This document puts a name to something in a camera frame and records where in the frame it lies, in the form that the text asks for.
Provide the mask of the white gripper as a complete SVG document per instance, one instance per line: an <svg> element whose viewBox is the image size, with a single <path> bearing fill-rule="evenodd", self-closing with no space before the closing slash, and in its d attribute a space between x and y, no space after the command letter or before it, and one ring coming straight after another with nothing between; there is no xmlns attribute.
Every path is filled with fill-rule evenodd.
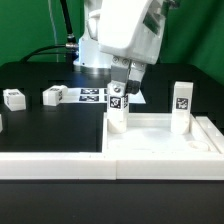
<svg viewBox="0 0 224 224"><path fill-rule="evenodd" d="M88 29L99 50L114 56L110 94L123 97L125 88L127 93L137 94L145 63L155 64L159 57L164 0L100 0L100 8L89 13ZM128 59L134 60L131 66Z"/></svg>

